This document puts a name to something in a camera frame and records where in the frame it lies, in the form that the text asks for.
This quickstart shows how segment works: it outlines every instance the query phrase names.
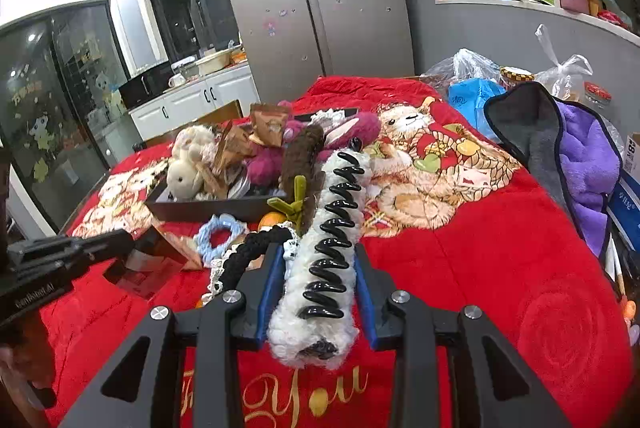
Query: white box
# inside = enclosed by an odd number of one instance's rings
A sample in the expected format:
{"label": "white box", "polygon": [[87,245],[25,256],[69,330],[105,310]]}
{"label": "white box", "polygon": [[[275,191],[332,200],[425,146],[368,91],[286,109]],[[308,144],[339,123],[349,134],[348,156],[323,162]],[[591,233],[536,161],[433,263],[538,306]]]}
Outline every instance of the white box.
{"label": "white box", "polygon": [[636,181],[640,181],[640,133],[626,138],[624,169]]}

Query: cream stuffed animal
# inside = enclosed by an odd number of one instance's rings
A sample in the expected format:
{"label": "cream stuffed animal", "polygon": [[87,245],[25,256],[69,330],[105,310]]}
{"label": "cream stuffed animal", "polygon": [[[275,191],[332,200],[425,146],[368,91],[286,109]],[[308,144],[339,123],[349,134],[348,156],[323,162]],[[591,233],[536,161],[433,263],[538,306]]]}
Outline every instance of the cream stuffed animal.
{"label": "cream stuffed animal", "polygon": [[178,133],[166,175],[166,185],[175,198],[189,200],[201,190],[203,179],[194,162],[202,158],[202,148],[213,143],[213,132],[204,126],[190,126]]}

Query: red lid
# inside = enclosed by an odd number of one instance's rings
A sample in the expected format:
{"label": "red lid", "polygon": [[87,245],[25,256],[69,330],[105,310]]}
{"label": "red lid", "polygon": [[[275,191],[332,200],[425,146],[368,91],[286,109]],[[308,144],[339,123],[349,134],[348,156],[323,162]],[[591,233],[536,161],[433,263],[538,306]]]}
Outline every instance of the red lid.
{"label": "red lid", "polygon": [[595,84],[594,82],[585,81],[584,89],[589,93],[593,93],[598,97],[602,97],[603,99],[606,99],[607,101],[611,100],[611,94],[607,92],[604,88]]}

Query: fluffy white plush roll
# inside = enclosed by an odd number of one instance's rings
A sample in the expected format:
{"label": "fluffy white plush roll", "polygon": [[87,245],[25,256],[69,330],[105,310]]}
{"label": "fluffy white plush roll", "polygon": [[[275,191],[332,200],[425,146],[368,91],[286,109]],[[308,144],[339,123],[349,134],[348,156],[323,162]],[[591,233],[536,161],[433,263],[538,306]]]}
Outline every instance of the fluffy white plush roll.
{"label": "fluffy white plush roll", "polygon": [[[284,296],[280,299],[280,303],[278,303],[271,316],[269,324],[268,338],[271,352],[274,357],[289,366],[300,367],[310,363],[325,366],[329,369],[337,368],[344,360],[358,334],[358,329],[353,324],[353,315],[351,315],[356,282],[356,274],[353,268],[354,246],[360,239],[364,217],[362,208],[366,199],[366,186],[371,180],[371,170],[367,154],[356,153],[351,150],[340,151],[344,151],[356,158],[360,167],[364,169],[363,175],[354,175],[362,189],[350,192],[353,200],[358,204],[358,209],[346,209],[351,220],[354,221],[355,227],[340,228],[353,244],[348,249],[337,248],[337,251],[344,255],[349,268],[333,270],[347,287],[347,291],[326,294],[338,302],[338,306],[344,316],[342,318],[307,319],[298,317],[300,309],[316,304],[303,296],[307,284],[322,280],[308,271],[313,262],[327,257],[320,252],[316,252],[315,249],[316,244],[323,238],[332,237],[331,234],[322,231],[320,225],[329,218],[337,218],[335,213],[325,210],[324,206],[334,201],[343,200],[340,195],[336,195],[329,190],[330,186],[347,182],[342,176],[336,175],[334,169],[352,165],[349,161],[338,157],[338,152],[335,152],[322,167],[322,171],[326,175],[322,190],[318,195],[318,209],[308,232],[300,239],[298,254],[293,261],[289,279],[285,284]],[[310,347],[317,347],[317,344],[332,347],[329,354],[322,356],[323,358],[330,356],[329,358],[321,359],[315,350],[308,350]]]}

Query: blue plastic bag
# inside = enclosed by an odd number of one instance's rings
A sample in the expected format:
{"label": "blue plastic bag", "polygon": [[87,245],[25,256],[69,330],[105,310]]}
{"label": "blue plastic bag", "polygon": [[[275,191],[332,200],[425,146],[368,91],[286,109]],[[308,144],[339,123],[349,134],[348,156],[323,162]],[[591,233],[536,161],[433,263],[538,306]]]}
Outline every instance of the blue plastic bag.
{"label": "blue plastic bag", "polygon": [[449,87],[449,104],[482,135],[494,142],[498,137],[484,117],[484,104],[506,90],[491,79],[475,77],[453,83]]}

